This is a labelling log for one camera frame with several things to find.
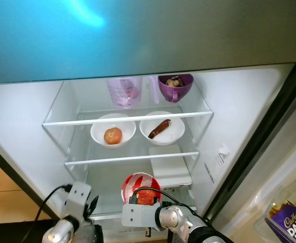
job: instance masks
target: refrigerator door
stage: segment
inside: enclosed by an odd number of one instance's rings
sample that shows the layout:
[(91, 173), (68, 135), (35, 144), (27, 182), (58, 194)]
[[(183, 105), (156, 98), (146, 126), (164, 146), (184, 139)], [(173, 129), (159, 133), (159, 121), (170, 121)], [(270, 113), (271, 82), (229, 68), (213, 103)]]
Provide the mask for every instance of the refrigerator door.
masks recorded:
[(0, 0), (0, 83), (296, 62), (296, 1)]
[(296, 109), (257, 164), (215, 218), (213, 226), (234, 242), (280, 242), (263, 213), (284, 189), (296, 203)]

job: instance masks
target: black cable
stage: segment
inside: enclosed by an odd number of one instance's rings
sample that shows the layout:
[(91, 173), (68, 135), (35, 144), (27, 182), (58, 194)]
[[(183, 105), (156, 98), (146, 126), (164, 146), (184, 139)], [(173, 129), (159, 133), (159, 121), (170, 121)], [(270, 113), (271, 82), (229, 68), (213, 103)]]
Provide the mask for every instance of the black cable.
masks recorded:
[(46, 202), (49, 200), (49, 198), (52, 196), (52, 194), (55, 193), (56, 190), (58, 190), (58, 189), (60, 189), (60, 188), (64, 188), (64, 189), (67, 190), (68, 187), (70, 187), (70, 185), (58, 186), (56, 189), (54, 189), (54, 190), (53, 190), (53, 191), (52, 191), (52, 192), (46, 197), (46, 199), (42, 202), (42, 204), (41, 204), (41, 206), (40, 206), (40, 208), (39, 208), (39, 210), (38, 210), (38, 213), (37, 213), (37, 215), (36, 215), (36, 217), (35, 217), (35, 220), (34, 220), (33, 224), (32, 224), (31, 227), (28, 229), (28, 231), (27, 231), (27, 233), (25, 234), (25, 236), (24, 236), (23, 240), (21, 241), (21, 243), (24, 243), (24, 242), (25, 242), (25, 240), (27, 239), (27, 237), (28, 237), (28, 235), (30, 234), (31, 230), (34, 228), (34, 226), (35, 226), (35, 224), (36, 224), (36, 221), (39, 219), (39, 216), (40, 216), (40, 213), (41, 213), (43, 207), (46, 205)]
[(133, 192), (132, 196), (137, 195), (137, 192), (139, 192), (139, 191), (141, 191), (141, 190), (157, 191), (157, 192), (159, 192), (159, 193), (165, 195), (166, 197), (168, 197), (169, 199), (171, 199), (171, 200), (173, 200), (173, 201), (175, 202), (175, 203), (172, 204), (172, 205), (179, 205), (179, 206), (183, 206), (183, 207), (188, 208), (188, 209), (190, 210), (191, 214), (193, 214), (194, 216), (200, 218), (200, 219), (204, 222), (203, 218), (202, 218), (201, 216), (199, 216), (196, 212), (194, 212), (194, 210), (191, 209), (190, 206), (188, 206), (188, 205), (186, 205), (186, 204), (182, 204), (182, 203), (180, 203), (179, 201), (177, 201), (175, 198), (173, 198), (171, 195), (165, 193), (164, 191), (161, 191), (161, 190), (158, 190), (158, 189), (155, 189), (155, 188), (151, 188), (151, 187), (140, 187), (140, 188), (136, 189), (136, 190)]

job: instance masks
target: purple wrapper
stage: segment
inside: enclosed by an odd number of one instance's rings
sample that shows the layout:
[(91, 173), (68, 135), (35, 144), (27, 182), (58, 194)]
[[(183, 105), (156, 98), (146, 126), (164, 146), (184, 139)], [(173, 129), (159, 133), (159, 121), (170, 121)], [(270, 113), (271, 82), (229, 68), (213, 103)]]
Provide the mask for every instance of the purple wrapper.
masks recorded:
[(272, 220), (296, 240), (296, 206), (287, 204)]

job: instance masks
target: sausage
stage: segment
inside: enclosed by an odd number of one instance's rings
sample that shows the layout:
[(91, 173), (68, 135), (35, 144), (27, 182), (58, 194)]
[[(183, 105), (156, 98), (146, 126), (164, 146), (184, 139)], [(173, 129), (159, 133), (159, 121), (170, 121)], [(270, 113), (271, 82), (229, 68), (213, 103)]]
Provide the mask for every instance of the sausage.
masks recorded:
[(151, 133), (149, 133), (149, 138), (154, 138), (157, 134), (160, 134), (162, 131), (164, 131), (166, 128), (170, 126), (171, 122), (170, 119), (164, 120), (162, 123), (160, 123), (155, 129), (152, 130)]

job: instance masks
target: measuring cup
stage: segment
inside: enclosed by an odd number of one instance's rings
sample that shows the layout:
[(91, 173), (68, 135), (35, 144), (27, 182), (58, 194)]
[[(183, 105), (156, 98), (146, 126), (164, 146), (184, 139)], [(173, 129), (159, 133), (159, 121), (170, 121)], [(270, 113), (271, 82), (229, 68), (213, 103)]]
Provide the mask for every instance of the measuring cup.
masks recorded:
[(141, 100), (142, 77), (109, 78), (107, 86), (112, 103), (119, 108), (133, 108)]

